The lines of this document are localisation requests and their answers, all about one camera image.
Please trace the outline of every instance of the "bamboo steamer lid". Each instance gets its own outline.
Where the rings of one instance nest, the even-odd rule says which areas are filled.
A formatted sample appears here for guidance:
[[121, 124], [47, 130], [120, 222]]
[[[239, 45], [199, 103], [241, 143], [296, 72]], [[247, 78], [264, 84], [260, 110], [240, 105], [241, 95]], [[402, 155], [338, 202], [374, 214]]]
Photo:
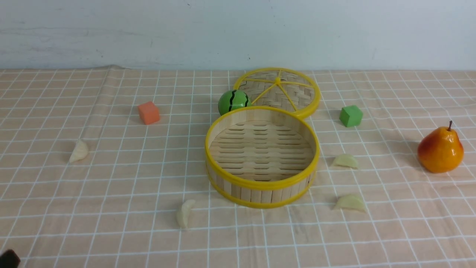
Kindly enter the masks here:
[[244, 91], [251, 105], [283, 109], [304, 119], [319, 106], [316, 82], [301, 72], [284, 68], [257, 69], [242, 75], [233, 86]]

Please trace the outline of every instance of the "toy pear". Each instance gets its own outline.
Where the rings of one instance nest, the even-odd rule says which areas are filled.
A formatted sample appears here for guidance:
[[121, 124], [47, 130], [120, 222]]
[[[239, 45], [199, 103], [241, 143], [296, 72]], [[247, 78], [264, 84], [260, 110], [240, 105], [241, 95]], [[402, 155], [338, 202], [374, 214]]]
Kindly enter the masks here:
[[463, 161], [465, 151], [452, 123], [435, 129], [418, 145], [418, 160], [431, 173], [452, 171]]

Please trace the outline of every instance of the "bamboo steamer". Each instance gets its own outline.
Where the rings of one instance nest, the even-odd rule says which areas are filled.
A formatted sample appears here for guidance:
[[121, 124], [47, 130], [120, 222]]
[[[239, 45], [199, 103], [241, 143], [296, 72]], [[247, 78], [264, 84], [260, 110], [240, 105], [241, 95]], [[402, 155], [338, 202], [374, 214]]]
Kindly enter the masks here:
[[205, 139], [210, 183], [242, 206], [274, 208], [292, 203], [316, 177], [319, 142], [296, 114], [250, 106], [219, 117]]
[[275, 107], [304, 119], [317, 109], [318, 85], [301, 72], [285, 68], [257, 69], [242, 75], [233, 85], [245, 92], [254, 106]]

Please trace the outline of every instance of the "yellow rim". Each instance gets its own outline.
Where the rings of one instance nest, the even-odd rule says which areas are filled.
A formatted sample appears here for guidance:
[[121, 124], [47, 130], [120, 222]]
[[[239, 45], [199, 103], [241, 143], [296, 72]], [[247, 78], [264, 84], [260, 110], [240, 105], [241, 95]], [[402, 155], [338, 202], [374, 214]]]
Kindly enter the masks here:
[[[230, 116], [234, 113], [241, 112], [243, 110], [254, 110], [254, 109], [272, 110], [272, 111], [279, 112], [279, 113], [285, 113], [285, 114], [287, 114], [289, 116], [292, 116], [292, 117], [296, 118], [297, 120], [299, 120], [307, 128], [307, 130], [312, 133], [314, 143], [316, 144], [316, 154], [314, 155], [314, 158], [312, 159], [311, 163], [302, 172], [300, 172], [300, 173], [298, 173], [298, 174], [296, 174], [292, 177], [286, 178], [284, 180], [280, 180], [280, 181], [273, 181], [273, 182], [250, 181], [250, 180], [240, 178], [236, 175], [233, 175], [233, 174], [227, 172], [221, 166], [219, 166], [217, 164], [217, 162], [212, 158], [211, 153], [210, 153], [210, 149], [208, 147], [208, 140], [210, 138], [210, 132], [216, 127], [217, 124], [219, 124], [226, 117], [228, 117], [228, 116]], [[275, 108], [275, 107], [249, 106], [249, 107], [243, 107], [243, 108], [239, 108], [239, 109], [233, 110], [231, 112], [228, 112], [228, 113], [222, 115], [221, 117], [219, 117], [215, 122], [213, 122], [213, 124], [211, 125], [211, 127], [209, 128], [209, 130], [207, 132], [207, 136], [205, 137], [205, 155], [206, 155], [206, 160], [207, 160], [206, 162], [211, 165], [213, 170], [220, 177], [229, 181], [231, 184], [234, 184], [234, 185], [237, 185], [237, 186], [240, 186], [240, 187], [246, 187], [246, 188], [249, 188], [249, 189], [252, 189], [252, 190], [259, 190], [259, 191], [277, 190], [277, 189], [286, 188], [286, 187], [289, 187], [291, 185], [294, 185], [294, 184], [298, 183], [299, 181], [301, 181], [304, 178], [311, 175], [311, 173], [315, 170], [315, 168], [317, 167], [317, 162], [319, 160], [319, 154], [320, 154], [319, 140], [317, 139], [316, 133], [312, 130], [312, 128], [306, 122], [304, 122], [301, 118], [296, 117], [296, 115], [294, 115], [293, 113], [290, 113], [288, 111], [281, 110], [281, 109], [278, 109], [278, 108]]]
[[[279, 71], [278, 73], [278, 77], [275, 79], [275, 81], [269, 81], [269, 80], [264, 80], [264, 79], [247, 79], [247, 77], [249, 77], [250, 75], [252, 74], [255, 74], [255, 73], [258, 73], [258, 72], [264, 72], [264, 71]], [[285, 71], [285, 72], [290, 72], [290, 73], [293, 73], [295, 75], [299, 75], [301, 76], [302, 78], [304, 78], [306, 81], [309, 82], [310, 85], [305, 85], [305, 84], [301, 84], [301, 83], [298, 83], [298, 82], [289, 82], [289, 81], [286, 81], [286, 82], [280, 82], [278, 83], [277, 80], [280, 80], [280, 77], [281, 77], [281, 72], [282, 71]], [[316, 84], [316, 82], [312, 79], [310, 79], [307, 75], [301, 73], [301, 72], [297, 72], [295, 70], [290, 70], [290, 69], [286, 69], [286, 68], [262, 68], [262, 69], [256, 69], [254, 71], [251, 71], [251, 72], [247, 72], [246, 74], [242, 75], [241, 77], [238, 78], [238, 80], [236, 81], [236, 83], [233, 85], [233, 89], [234, 90], [239, 90], [239, 87], [241, 85], [241, 83], [245, 80], [248, 80], [248, 81], [257, 81], [257, 82], [268, 82], [268, 83], [272, 83], [272, 85], [270, 87], [268, 87], [263, 93], [261, 93], [256, 99], [254, 99], [253, 101], [251, 101], [251, 104], [253, 104], [257, 99], [259, 99], [260, 97], [262, 97], [267, 91], [269, 91], [271, 88], [277, 86], [280, 88], [280, 90], [284, 93], [284, 95], [288, 98], [289, 102], [291, 103], [291, 106], [294, 108], [294, 112], [293, 114], [299, 118], [306, 118], [310, 115], [312, 115], [314, 113], [314, 111], [316, 111], [316, 109], [319, 107], [319, 102], [321, 100], [321, 91], [319, 89], [319, 86]], [[308, 87], [313, 87], [314, 88], [314, 99], [311, 101], [311, 103], [304, 109], [301, 109], [301, 110], [298, 110], [297, 107], [294, 105], [294, 103], [291, 101], [288, 93], [283, 89], [283, 87], [280, 85], [280, 84], [297, 84], [297, 85], [303, 85], [303, 86], [308, 86]]]
[[226, 199], [230, 200], [231, 202], [233, 203], [236, 203], [238, 205], [241, 205], [241, 206], [247, 206], [247, 207], [251, 207], [251, 208], [276, 208], [276, 207], [280, 207], [280, 206], [285, 206], [285, 205], [288, 205], [288, 204], [291, 204], [293, 203], [294, 201], [298, 200], [301, 198], [301, 196], [303, 196], [308, 190], [309, 188], [311, 188], [312, 186], [312, 183], [314, 182], [314, 179], [316, 178], [317, 176], [317, 173], [314, 174], [314, 176], [311, 178], [311, 180], [309, 181], [309, 185], [306, 186], [306, 188], [304, 188], [304, 190], [302, 190], [300, 193], [298, 193], [297, 195], [289, 198], [289, 199], [286, 199], [284, 201], [281, 201], [281, 202], [277, 202], [277, 203], [254, 203], [254, 202], [248, 202], [248, 201], [244, 201], [244, 200], [241, 200], [241, 199], [238, 199], [236, 197], [233, 197], [231, 196], [230, 194], [228, 194], [227, 192], [223, 191], [222, 189], [220, 189], [220, 187], [218, 187], [218, 185], [213, 181], [213, 179], [211, 178], [210, 176], [210, 173], [208, 172], [208, 169], [207, 169], [207, 174], [208, 174], [208, 180], [210, 181], [210, 184], [213, 186], [213, 188], [215, 188], [215, 190], [217, 192], [219, 192], [223, 197], [225, 197]]

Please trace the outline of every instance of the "white wall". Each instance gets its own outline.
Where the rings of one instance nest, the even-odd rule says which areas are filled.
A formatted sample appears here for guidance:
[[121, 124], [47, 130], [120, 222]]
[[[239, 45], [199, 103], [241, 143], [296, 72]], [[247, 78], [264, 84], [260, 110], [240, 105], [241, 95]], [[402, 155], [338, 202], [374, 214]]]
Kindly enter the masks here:
[[476, 0], [1, 0], [0, 68], [476, 69]]

